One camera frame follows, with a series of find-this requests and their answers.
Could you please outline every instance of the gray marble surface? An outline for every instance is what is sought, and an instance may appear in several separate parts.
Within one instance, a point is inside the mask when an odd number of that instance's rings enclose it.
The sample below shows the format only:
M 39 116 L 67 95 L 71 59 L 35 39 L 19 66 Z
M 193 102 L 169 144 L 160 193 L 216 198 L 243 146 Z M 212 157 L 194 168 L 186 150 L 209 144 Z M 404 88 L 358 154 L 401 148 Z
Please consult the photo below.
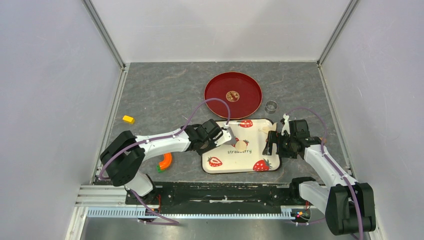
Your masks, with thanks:
M 154 135 L 184 125 L 193 109 L 204 100 L 208 81 L 229 71 L 251 76 L 262 89 L 262 104 L 248 118 L 268 118 L 279 123 L 283 114 L 295 107 L 307 107 L 318 112 L 328 126 L 326 146 L 337 162 L 346 168 L 324 87 L 313 62 L 131 63 L 109 142 L 125 130 L 131 130 L 135 135 Z M 265 103 L 269 100 L 278 103 L 274 114 L 265 113 Z M 124 115 L 134 117 L 135 123 L 123 122 Z M 197 111 L 192 124 L 201 124 L 208 119 L 222 120 L 204 105 Z M 295 111 L 290 119 L 306 119 L 312 136 L 323 135 L 321 123 L 308 111 Z M 148 159 L 142 163 L 140 170 L 154 181 L 166 182 L 289 183 L 292 178 L 305 176 L 321 181 L 314 169 L 301 158 L 284 159 L 281 167 L 272 172 L 234 174 L 204 172 L 201 158 L 195 152 L 173 153 L 172 165 L 158 173 L 156 165 L 162 159 L 162 156 Z

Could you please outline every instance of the metal corner post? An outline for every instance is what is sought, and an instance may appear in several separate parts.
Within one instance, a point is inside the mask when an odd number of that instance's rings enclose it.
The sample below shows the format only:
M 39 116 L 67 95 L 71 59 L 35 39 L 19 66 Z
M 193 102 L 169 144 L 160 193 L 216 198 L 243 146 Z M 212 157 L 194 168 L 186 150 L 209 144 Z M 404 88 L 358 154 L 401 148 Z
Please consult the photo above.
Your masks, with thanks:
M 105 25 L 100 19 L 100 16 L 96 11 L 93 2 L 91 0 L 82 0 L 82 3 L 87 9 L 87 12 L 90 14 L 91 19 L 93 20 L 96 28 L 98 29 L 98 32 L 100 33 L 101 37 L 103 38 L 104 42 L 112 53 L 116 63 L 123 70 L 125 68 L 125 62 L 122 60 L 122 57 L 119 54 L 114 42 L 112 41 L 111 36 L 109 35 Z
M 329 55 L 330 50 L 333 48 L 337 38 L 339 37 L 340 33 L 342 32 L 343 28 L 346 25 L 346 22 L 352 15 L 352 12 L 355 10 L 359 0 L 350 0 L 349 4 L 347 5 L 346 9 L 343 12 L 343 15 L 341 16 L 340 20 L 337 23 L 337 26 L 335 27 L 333 33 L 331 34 L 330 39 L 328 40 L 327 44 L 324 47 L 324 50 L 322 51 L 321 55 L 318 58 L 317 64 L 318 67 L 321 67 L 323 62 L 326 60 L 327 56 Z

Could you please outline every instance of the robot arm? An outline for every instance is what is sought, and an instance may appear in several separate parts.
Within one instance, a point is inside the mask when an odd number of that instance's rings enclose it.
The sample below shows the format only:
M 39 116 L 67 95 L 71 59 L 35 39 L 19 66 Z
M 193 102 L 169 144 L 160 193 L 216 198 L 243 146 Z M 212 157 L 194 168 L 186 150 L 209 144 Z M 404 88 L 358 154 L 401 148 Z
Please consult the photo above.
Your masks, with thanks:
M 288 121 L 284 115 L 282 132 L 270 131 L 263 150 L 264 155 L 276 153 L 282 158 L 296 159 L 298 155 L 310 164 L 321 177 L 325 187 L 319 185 L 311 177 L 300 177 L 292 180 L 290 187 L 300 197 L 325 214 L 328 228 L 334 235 L 357 233 L 358 219 L 352 195 L 347 182 L 353 187 L 358 200 L 364 232 L 374 231 L 376 216 L 374 209 L 374 192 L 368 183 L 359 183 L 345 172 L 323 146 L 326 159 L 321 149 L 321 139 L 311 137 L 306 120 Z
M 106 168 L 112 184 L 115 187 L 125 185 L 143 197 L 155 188 L 149 176 L 138 171 L 143 161 L 172 152 L 196 151 L 202 155 L 222 144 L 235 144 L 231 129 L 219 127 L 212 119 L 203 124 L 188 125 L 184 131 L 176 135 L 179 131 L 180 128 L 149 136 L 134 136 L 130 131 L 122 132 L 100 155 L 104 165 L 125 147 L 143 140 L 145 143 L 130 148 L 127 154 L 121 154 Z M 152 138 L 165 136 L 172 137 L 149 141 Z

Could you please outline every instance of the gray floor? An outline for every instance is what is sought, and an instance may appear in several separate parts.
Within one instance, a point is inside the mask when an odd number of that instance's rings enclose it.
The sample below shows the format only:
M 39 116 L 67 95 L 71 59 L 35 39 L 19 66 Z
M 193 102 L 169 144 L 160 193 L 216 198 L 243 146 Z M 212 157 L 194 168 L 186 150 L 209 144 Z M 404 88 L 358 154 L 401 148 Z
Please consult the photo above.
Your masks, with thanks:
M 323 215 L 313 209 L 312 220 Z M 180 226 L 154 226 L 130 218 L 95 218 L 85 221 L 81 240 L 353 240 L 334 236 L 325 222 L 296 227 L 283 220 L 179 219 Z
M 166 133 L 182 126 L 193 109 L 204 100 L 205 86 L 214 76 L 224 72 L 241 72 L 254 78 L 263 91 L 260 108 L 249 118 L 268 118 L 279 123 L 283 113 L 299 106 L 317 111 L 328 126 L 326 146 L 337 162 L 346 168 L 342 149 L 329 105 L 313 62 L 159 62 L 131 63 L 119 102 L 109 142 L 125 130 L 137 135 Z M 274 100 L 279 108 L 275 114 L 264 111 L 264 103 Z M 122 121 L 124 115 L 135 118 L 133 125 Z M 321 136 L 323 127 L 311 113 L 301 110 L 291 115 L 306 119 L 313 136 Z M 208 119 L 221 120 L 206 106 L 201 107 L 192 123 Z M 176 152 L 166 171 L 158 173 L 156 165 L 163 157 L 148 159 L 141 171 L 154 181 L 184 182 L 244 182 L 289 183 L 292 178 L 320 177 L 301 158 L 284 159 L 280 169 L 273 172 L 236 174 L 207 174 L 201 158 L 195 152 Z

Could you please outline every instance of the yellow block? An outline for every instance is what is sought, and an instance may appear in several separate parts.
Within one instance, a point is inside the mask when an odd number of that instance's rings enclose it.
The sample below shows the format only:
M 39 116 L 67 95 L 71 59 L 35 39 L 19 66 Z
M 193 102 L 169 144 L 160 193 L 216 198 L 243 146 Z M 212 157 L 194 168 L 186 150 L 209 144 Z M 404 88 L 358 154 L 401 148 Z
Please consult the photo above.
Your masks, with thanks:
M 129 123 L 129 124 L 133 124 L 133 123 L 135 123 L 135 122 L 136 122 L 136 120 L 134 119 L 134 117 L 132 117 L 132 116 L 127 116 L 127 115 L 123 116 L 122 120 L 123 120 L 124 122 L 126 122 L 126 123 Z

